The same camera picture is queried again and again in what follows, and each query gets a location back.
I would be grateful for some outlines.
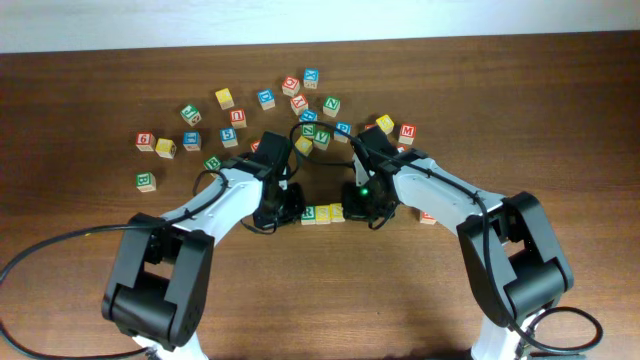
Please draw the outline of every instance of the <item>green block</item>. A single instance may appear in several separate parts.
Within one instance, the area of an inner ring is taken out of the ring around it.
[[[324,101],[324,107],[329,108],[331,110],[335,110],[340,105],[340,100],[338,98],[334,98],[333,96],[329,96],[327,100]]]
[[[136,186],[151,185],[151,173],[136,174]]]
[[[207,170],[219,170],[220,165],[222,165],[222,162],[215,155],[204,162],[204,167],[207,168]]]
[[[316,207],[307,206],[307,208],[302,213],[302,220],[315,220],[315,219],[316,219]]]
[[[316,135],[316,124],[302,125],[302,136],[313,139]]]
[[[313,141],[325,145],[329,143],[329,139],[331,138],[331,134],[326,132],[326,131],[322,131],[322,130],[318,130],[316,131],[316,136],[313,138]]]
[[[182,109],[182,111],[180,111],[180,114],[182,114],[182,117],[184,117],[185,119],[189,120],[192,117],[196,116],[196,114],[198,114],[198,109],[196,109],[195,106],[189,104],[187,105],[186,108]]]

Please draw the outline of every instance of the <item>cable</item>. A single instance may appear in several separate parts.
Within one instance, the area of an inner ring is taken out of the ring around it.
[[[142,349],[138,349],[138,350],[134,350],[134,351],[130,351],[130,352],[126,352],[126,353],[120,353],[120,354],[112,354],[112,355],[95,355],[95,356],[56,356],[56,355],[48,355],[48,354],[42,354],[36,351],[33,351],[27,347],[25,347],[24,345],[20,344],[16,339],[14,339],[13,337],[11,337],[11,335],[9,334],[9,332],[7,331],[7,329],[4,327],[4,324],[2,323],[2,321],[0,321],[0,333],[2,333],[2,337],[5,339],[5,341],[18,353],[22,354],[23,356],[26,356],[28,358],[31,359],[40,359],[40,360],[59,360],[59,359],[65,359],[65,360],[112,360],[112,359],[126,359],[126,358],[130,358],[136,355],[140,355],[140,354],[144,354],[149,352],[150,348],[142,348]]]
[[[520,326],[518,325],[518,323],[516,322],[516,320],[514,319],[513,316],[511,316],[511,313],[509,312],[509,310],[507,309],[507,306],[504,304],[504,302],[502,301],[502,298],[500,297],[500,293],[498,290],[498,286],[496,284],[496,280],[495,280],[495,276],[493,274],[493,267],[491,265],[491,251],[490,251],[490,243],[489,243],[489,229],[490,229],[490,225],[489,225],[489,214],[487,212],[487,207],[484,204],[484,202],[482,201],[482,199],[480,198],[480,196],[478,196],[477,193],[467,189],[466,187],[458,184],[457,182],[450,180],[440,174],[434,173],[431,169],[425,169],[422,168],[420,166],[414,165],[410,162],[406,162],[400,159],[396,159],[392,156],[389,156],[385,153],[382,153],[380,151],[377,151],[369,146],[367,146],[366,144],[364,144],[359,138],[351,136],[350,134],[345,133],[344,131],[336,128],[335,126],[331,125],[331,124],[327,124],[321,121],[315,121],[314,122],[317,125],[320,126],[324,126],[326,128],[329,129],[333,129],[337,132],[339,132],[341,135],[347,137],[351,143],[355,143],[358,144],[360,146],[363,146],[364,148],[367,149],[367,151],[376,154],[388,161],[394,162],[396,164],[402,165],[402,166],[407,166],[409,168],[418,170],[424,174],[426,174],[429,177],[433,177],[435,179],[438,179],[458,190],[460,190],[462,193],[464,193],[465,195],[469,196],[475,204],[478,205],[478,207],[480,208],[480,211],[482,212],[482,249],[483,249],[483,256],[484,256],[484,262],[485,262],[485,267],[487,269],[487,276],[489,278],[489,284],[491,286],[491,291],[493,292],[495,298],[498,300],[498,305],[503,313],[503,316],[507,319],[507,322],[509,323],[509,326],[512,328],[513,331],[515,331],[526,343],[528,343],[531,346],[534,346],[542,351],[546,351],[547,353],[550,354],[554,354],[554,355],[575,355],[578,354],[580,352],[584,352],[584,351],[588,351],[593,349],[594,347],[596,347],[601,341],[602,338],[604,337],[604,330],[602,328],[602,325],[600,324],[600,322],[593,317],[591,314],[587,313],[584,310],[581,309],[577,309],[577,308],[573,308],[573,307],[556,307],[553,309],[549,309],[546,310],[545,312],[543,312],[542,314],[538,315],[537,317],[535,317],[530,325],[531,328],[533,328],[532,326],[535,326],[536,324],[538,324],[540,321],[542,321],[544,318],[546,318],[547,316],[551,315],[551,314],[556,314],[556,313],[560,313],[560,312],[571,312],[577,315],[580,315],[582,317],[584,317],[585,319],[587,319],[589,322],[591,322],[591,324],[593,324],[593,326],[596,329],[596,334],[593,337],[593,339],[583,345],[580,346],[573,346],[573,347],[557,347],[557,346],[551,346],[551,345],[547,345],[547,344],[543,344],[537,340],[535,340],[531,335],[529,335],[526,331],[522,330],[520,328]],[[291,132],[289,133],[289,139],[291,139],[293,137],[293,130],[295,130],[297,127],[299,127],[301,125],[301,123],[298,123],[296,125],[293,126],[293,128],[291,129]]]
[[[299,168],[299,163],[298,163],[298,156],[300,156],[301,158],[303,158],[304,160],[312,163],[312,164],[316,164],[316,165],[324,165],[324,166],[344,166],[347,167],[349,169],[354,169],[354,165],[353,165],[353,161],[350,162],[324,162],[324,161],[318,161],[315,160],[313,158],[310,158],[308,156],[305,156],[304,154],[302,154],[300,152],[300,150],[298,150],[298,148],[295,146],[294,142],[293,142],[293,133],[296,131],[297,128],[299,128],[302,125],[305,124],[321,124],[321,125],[328,125],[327,127],[330,127],[336,131],[339,131],[341,134],[345,134],[345,132],[343,132],[342,130],[339,130],[329,124],[320,122],[320,121],[300,121],[297,124],[295,124],[292,128],[291,131],[289,131],[289,141],[291,142],[291,148],[293,149],[293,151],[296,154],[296,168],[295,170],[291,173],[291,176],[289,178],[291,178],[293,175],[295,175],[295,173],[298,171]]]
[[[389,219],[391,219],[395,214],[396,214],[396,207],[398,207],[398,205],[394,204],[391,209],[389,209],[389,211],[387,212],[387,215],[385,215],[384,219],[382,219],[382,221],[376,225],[373,226],[373,222],[369,221],[369,229],[371,230],[380,230],[384,224],[387,223],[387,221],[389,221]]]
[[[275,234],[275,233],[276,233],[276,230],[278,229],[278,222],[277,222],[277,221],[276,221],[276,222],[274,222],[274,224],[273,224],[273,231],[271,231],[271,232],[262,231],[262,230],[260,230],[260,229],[258,229],[258,228],[256,228],[256,227],[253,227],[253,226],[251,226],[251,225],[249,225],[249,224],[245,223],[242,219],[240,219],[240,224],[241,224],[242,226],[244,226],[244,228],[245,228],[245,229],[247,229],[247,230],[251,231],[251,232],[252,232],[252,233],[254,233],[254,234],[258,234],[258,235],[273,235],[273,234]]]
[[[218,174],[220,176],[220,178],[222,179],[222,186],[220,188],[220,191],[218,191],[218,193],[211,198],[210,200],[208,200],[207,202],[205,202],[203,205],[199,206],[198,208],[196,208],[195,210],[189,212],[189,211],[185,211],[184,215],[181,215],[177,218],[171,219],[171,220],[160,220],[157,223],[150,223],[150,224],[117,224],[117,225],[101,225],[101,226],[94,226],[94,227],[89,227],[89,228],[85,228],[85,229],[80,229],[80,230],[75,230],[75,231],[71,231],[68,232],[66,234],[62,234],[62,235],[58,235],[58,236],[54,236],[50,239],[41,241],[35,245],[32,245],[24,250],[22,250],[20,253],[18,253],[18,255],[14,256],[13,259],[11,259],[7,265],[4,266],[4,268],[2,268],[2,271],[0,272],[0,286],[2,286],[4,280],[6,279],[6,277],[9,275],[9,272],[16,266],[18,265],[22,260],[24,260],[26,257],[28,257],[29,255],[35,253],[38,250],[41,250],[49,245],[53,245],[65,240],[69,240],[72,238],[76,238],[76,237],[80,237],[80,236],[87,236],[90,234],[95,234],[95,233],[101,233],[101,232],[107,232],[107,231],[126,231],[126,230],[134,230],[134,229],[154,229],[154,228],[160,228],[160,227],[165,227],[165,226],[171,226],[173,224],[179,223],[183,220],[189,219],[191,218],[193,215],[198,214],[199,212],[203,211],[204,209],[206,209],[207,207],[209,207],[211,204],[213,204],[214,202],[216,202],[226,191],[227,186],[229,184],[229,181],[227,179],[227,177],[220,171],[218,170],[204,170],[202,171],[200,174],[198,174],[198,177],[196,178],[196,183],[194,186],[194,191],[195,189],[197,189],[200,180],[202,178],[202,176],[204,174],[208,174],[208,173],[215,173]],[[14,339],[11,334],[9,333],[9,331],[7,330],[7,328],[4,326],[4,323],[2,322],[2,320],[0,319],[0,336],[2,336],[2,338],[4,339],[4,341],[7,342],[7,344],[9,344],[9,346],[11,346],[14,350],[16,350],[17,352],[19,352],[20,354],[32,358],[32,359],[42,359],[42,360],[57,360],[57,359],[78,359],[78,360],[111,360],[111,359],[124,359],[124,358],[129,358],[132,356],[136,356],[136,355],[140,355],[142,353],[151,351],[152,349],[150,348],[142,348],[136,351],[131,351],[131,352],[126,352],[126,353],[120,353],[120,354],[113,354],[113,355],[95,355],[95,356],[57,356],[57,355],[48,355],[48,354],[43,354],[43,353],[39,353],[37,351],[33,351],[29,348],[27,348],[26,346],[22,345],[21,343],[19,343],[16,339]]]

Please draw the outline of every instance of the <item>blue block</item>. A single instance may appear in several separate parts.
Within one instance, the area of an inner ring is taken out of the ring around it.
[[[338,123],[336,123],[336,128],[346,132],[349,135],[351,135],[351,125],[349,125],[347,123],[338,122]],[[337,131],[334,133],[334,135],[344,136],[344,135],[338,133]]]
[[[316,121],[318,120],[318,114],[315,111],[305,110],[302,115],[300,115],[300,121]]]
[[[305,69],[304,80],[318,81],[318,69]]]
[[[197,145],[198,139],[200,139],[200,134],[197,131],[187,131],[184,133],[184,137],[182,138],[183,145]]]
[[[273,97],[273,92],[271,92],[271,89],[262,90],[258,93],[258,100],[260,100],[261,103],[266,103],[274,99],[275,97]]]
[[[220,130],[220,139],[222,141],[229,141],[236,138],[236,131],[233,128],[227,128]]]

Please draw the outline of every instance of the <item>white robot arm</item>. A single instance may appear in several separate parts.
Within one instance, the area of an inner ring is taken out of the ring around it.
[[[256,226],[268,229],[295,221],[304,209],[297,184],[289,184],[286,190],[278,186],[291,143],[267,134],[255,161],[235,158],[225,163],[223,176],[184,206],[162,216],[172,219],[190,214],[187,219],[170,228],[130,230],[123,236],[103,300],[103,316],[141,346],[153,349],[157,359],[206,359],[195,329],[206,300],[213,249],[233,225],[253,214]],[[537,199],[527,193],[507,198],[478,189],[414,149],[399,154],[378,128],[358,138],[358,143],[352,143],[357,183],[343,187],[345,218],[367,221],[372,227],[377,219],[392,217],[400,203],[432,215],[458,236],[474,297],[485,314],[480,337],[464,354],[465,359],[524,356],[521,337],[508,320],[526,332],[538,315],[555,307],[573,286],[571,269]],[[371,149],[389,156],[376,156]],[[425,176],[416,168],[435,175]],[[223,178],[228,183],[221,197],[192,214],[223,189]],[[442,179],[473,192],[486,206],[492,279],[482,252],[483,212],[473,198]],[[157,219],[142,214],[131,220],[151,221]],[[507,257],[502,245],[508,241],[524,241],[525,250]],[[144,271],[145,262],[160,261],[175,263],[170,280]],[[497,291],[492,290],[491,281]]]

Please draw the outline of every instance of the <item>red block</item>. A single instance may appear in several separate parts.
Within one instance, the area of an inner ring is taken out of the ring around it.
[[[258,151],[258,146],[260,146],[260,140],[251,143],[251,151]]]

